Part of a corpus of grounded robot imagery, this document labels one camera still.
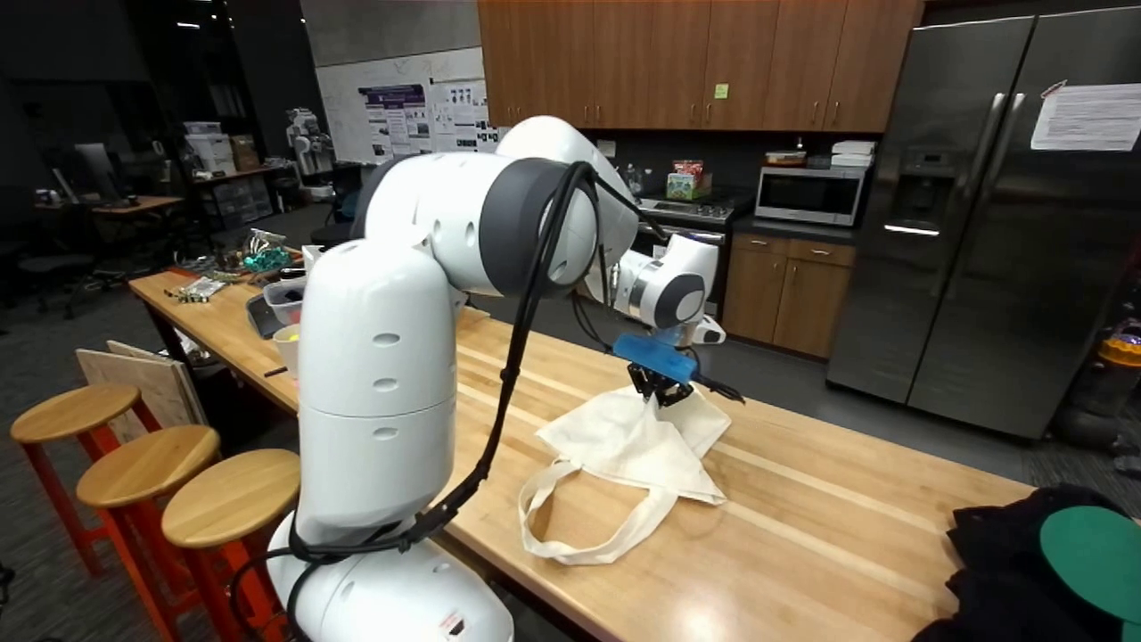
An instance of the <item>black fabric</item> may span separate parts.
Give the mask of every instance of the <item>black fabric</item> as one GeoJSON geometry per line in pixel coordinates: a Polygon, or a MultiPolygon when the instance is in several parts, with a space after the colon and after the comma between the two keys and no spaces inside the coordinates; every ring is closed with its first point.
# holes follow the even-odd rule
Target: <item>black fabric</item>
{"type": "Polygon", "coordinates": [[[935,622],[918,642],[1120,642],[1120,622],[1074,595],[1042,557],[1042,525],[1067,507],[1113,507],[1077,486],[1039,490],[1008,507],[957,511],[950,531],[964,572],[950,580],[958,595],[952,622],[935,622]]]}

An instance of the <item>red stool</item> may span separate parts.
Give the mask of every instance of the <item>red stool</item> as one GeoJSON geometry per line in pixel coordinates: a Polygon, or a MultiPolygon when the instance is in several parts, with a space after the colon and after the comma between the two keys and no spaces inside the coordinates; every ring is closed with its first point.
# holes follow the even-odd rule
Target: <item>red stool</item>
{"type": "Polygon", "coordinates": [[[115,387],[115,382],[97,382],[97,387],[61,394],[54,401],[27,412],[12,426],[12,440],[27,451],[52,507],[65,520],[67,538],[91,574],[99,572],[93,544],[107,538],[107,531],[86,530],[80,520],[72,493],[65,490],[61,474],[52,467],[52,456],[44,452],[44,446],[76,435],[80,446],[86,451],[86,456],[99,459],[104,452],[110,452],[118,446],[110,423],[130,412],[142,423],[145,431],[158,431],[158,423],[153,423],[150,407],[142,404],[142,394],[135,387],[115,387]]]}
{"type": "Polygon", "coordinates": [[[185,553],[219,638],[243,638],[243,622],[256,628],[256,638],[288,638],[281,602],[256,562],[273,530],[293,507],[295,490],[295,452],[250,451],[206,467],[172,495],[163,534],[185,553]],[[227,595],[227,580],[250,563],[256,568],[227,595]],[[227,601],[245,606],[243,622],[237,622],[227,601]]]}
{"type": "Polygon", "coordinates": [[[178,553],[162,534],[162,511],[216,452],[216,430],[172,426],[118,446],[76,486],[76,495],[99,511],[107,538],[162,638],[178,638],[178,615],[200,602],[178,553]]]}

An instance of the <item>paper sign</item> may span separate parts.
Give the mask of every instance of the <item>paper sign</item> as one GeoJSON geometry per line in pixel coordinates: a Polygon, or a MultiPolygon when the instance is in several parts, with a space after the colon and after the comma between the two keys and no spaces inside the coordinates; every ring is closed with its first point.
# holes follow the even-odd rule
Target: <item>paper sign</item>
{"type": "Polygon", "coordinates": [[[1141,83],[1061,85],[1045,96],[1030,149],[1132,155],[1141,137],[1141,83]]]}

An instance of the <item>kitchen cabinet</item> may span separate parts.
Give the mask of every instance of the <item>kitchen cabinet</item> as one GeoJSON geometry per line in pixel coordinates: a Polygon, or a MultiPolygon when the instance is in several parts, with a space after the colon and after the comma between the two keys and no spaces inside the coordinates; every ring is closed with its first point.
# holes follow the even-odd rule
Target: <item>kitchen cabinet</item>
{"type": "Polygon", "coordinates": [[[925,0],[481,0],[496,127],[881,131],[925,0]]]}
{"type": "Polygon", "coordinates": [[[828,358],[857,251],[844,242],[735,236],[723,328],[737,341],[828,358]]]}

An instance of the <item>stainless steel refrigerator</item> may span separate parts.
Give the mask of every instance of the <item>stainless steel refrigerator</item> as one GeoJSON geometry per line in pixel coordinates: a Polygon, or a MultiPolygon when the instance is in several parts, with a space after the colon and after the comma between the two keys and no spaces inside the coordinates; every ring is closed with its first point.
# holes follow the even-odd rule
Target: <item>stainless steel refrigerator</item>
{"type": "Polygon", "coordinates": [[[1141,254],[1141,9],[919,26],[828,382],[1042,440],[1141,254]]]}

